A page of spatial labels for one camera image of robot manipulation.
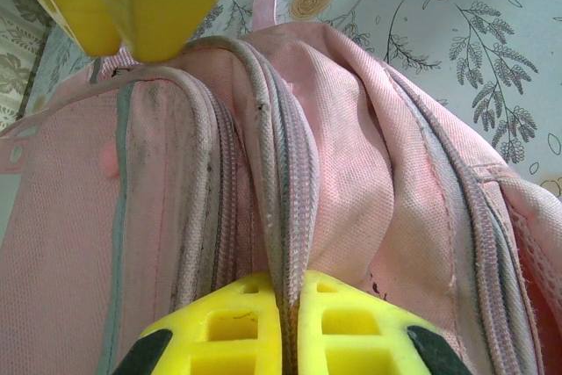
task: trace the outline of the backpack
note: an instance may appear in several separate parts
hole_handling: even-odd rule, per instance
[[[433,323],[472,373],[554,373],[560,202],[274,5],[163,64],[98,59],[0,133],[1,372],[109,373],[151,322],[267,270],[289,373],[311,269]]]

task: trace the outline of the pink backpack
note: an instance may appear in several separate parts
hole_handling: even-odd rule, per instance
[[[270,26],[273,4],[242,40],[97,60],[0,133],[0,372],[109,373],[259,270],[294,368],[314,269],[432,322],[472,373],[558,373],[562,205],[342,33]]]

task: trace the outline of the black rubber pad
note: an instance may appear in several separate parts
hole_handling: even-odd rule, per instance
[[[137,340],[113,375],[150,375],[171,338],[169,329],[159,329]]]
[[[412,325],[407,334],[431,375],[471,375],[455,350],[439,334]]]

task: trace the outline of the stitching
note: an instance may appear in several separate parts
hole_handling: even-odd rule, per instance
[[[402,100],[404,105],[408,108],[408,110],[412,114],[412,117],[415,120],[416,125],[420,129],[421,138],[423,139],[423,147],[424,147],[425,152],[426,152],[426,158],[427,158],[429,166],[431,168],[431,176],[434,178],[437,186],[439,187],[439,193],[440,193],[440,196],[441,196],[441,200],[443,202],[443,208],[445,210],[445,215],[447,216],[447,228],[449,229],[449,242],[448,243],[449,243],[449,248],[450,248],[450,271],[451,271],[451,279],[450,279],[449,288],[452,291],[453,287],[457,284],[457,280],[456,280],[456,276],[455,276],[455,250],[454,250],[454,245],[453,245],[453,235],[454,235],[454,233],[453,233],[453,227],[452,227],[452,218],[451,218],[451,215],[450,215],[449,207],[447,206],[443,185],[441,184],[441,181],[439,180],[439,177],[437,176],[435,164],[431,160],[431,155],[429,153],[428,140],[427,140],[427,137],[426,137],[426,134],[425,134],[425,130],[422,128],[422,125],[421,125],[420,121],[414,116],[414,114],[410,110],[410,107],[407,105],[406,101],[404,100],[404,98],[400,94],[400,90],[399,90],[399,87],[396,84],[396,82],[393,80],[391,75],[388,73],[388,71],[384,67],[383,67],[383,71],[385,72],[386,77],[388,78],[388,82],[394,88],[395,93],[399,96],[399,98]],[[453,312],[453,320],[454,320],[454,326],[455,326],[455,339],[457,341],[457,346],[458,346],[460,358],[461,358],[461,360],[465,361],[463,359],[463,354],[465,353],[465,347],[462,344],[462,342],[460,341],[460,338],[459,338],[459,335],[458,335],[459,327],[458,327],[457,298],[456,298],[454,293],[451,294],[450,297],[451,297],[451,302],[452,302],[452,305],[453,305],[452,312]]]

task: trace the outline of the floral wallpaper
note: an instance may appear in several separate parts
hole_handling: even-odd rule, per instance
[[[252,0],[219,0],[195,37],[251,31]],[[383,58],[562,198],[562,0],[277,0]]]
[[[31,89],[50,21],[36,0],[0,0],[0,130]]]

